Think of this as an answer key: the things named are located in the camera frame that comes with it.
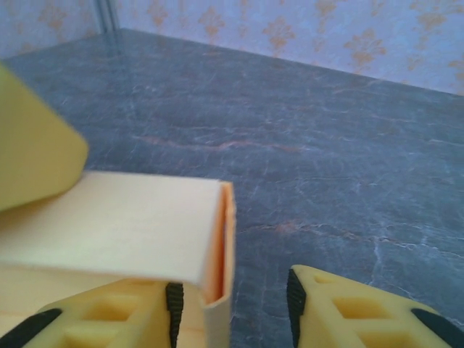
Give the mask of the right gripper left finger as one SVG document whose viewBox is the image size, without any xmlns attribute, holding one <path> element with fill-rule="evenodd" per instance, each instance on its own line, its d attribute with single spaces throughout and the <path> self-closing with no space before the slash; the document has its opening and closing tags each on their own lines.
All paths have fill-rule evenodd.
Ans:
<svg viewBox="0 0 464 348">
<path fill-rule="evenodd" d="M 8 347 L 176 347 L 183 285 L 116 281 L 52 302 L 7 332 Z"/>
</svg>

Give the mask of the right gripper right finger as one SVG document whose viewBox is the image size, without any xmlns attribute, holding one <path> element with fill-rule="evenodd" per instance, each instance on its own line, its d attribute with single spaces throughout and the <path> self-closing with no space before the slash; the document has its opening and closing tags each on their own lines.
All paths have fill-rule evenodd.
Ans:
<svg viewBox="0 0 464 348">
<path fill-rule="evenodd" d="M 455 325 L 406 297 L 306 265 L 287 278 L 294 347 L 454 347 Z"/>
</svg>

